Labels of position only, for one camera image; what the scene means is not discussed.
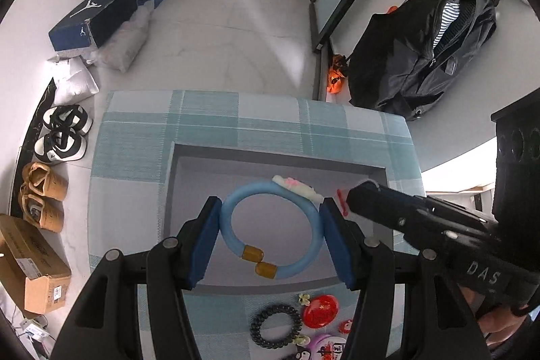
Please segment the person's right hand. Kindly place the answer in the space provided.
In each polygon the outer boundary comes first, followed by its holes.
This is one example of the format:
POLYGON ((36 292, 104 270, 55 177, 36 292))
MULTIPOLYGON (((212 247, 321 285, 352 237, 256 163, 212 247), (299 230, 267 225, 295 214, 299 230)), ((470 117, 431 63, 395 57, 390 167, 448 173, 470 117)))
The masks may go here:
POLYGON ((483 315, 478 320, 478 326, 482 333, 487 336, 487 346, 494 348, 511 338, 525 320, 525 315, 516 316, 510 307, 500 306, 483 315))

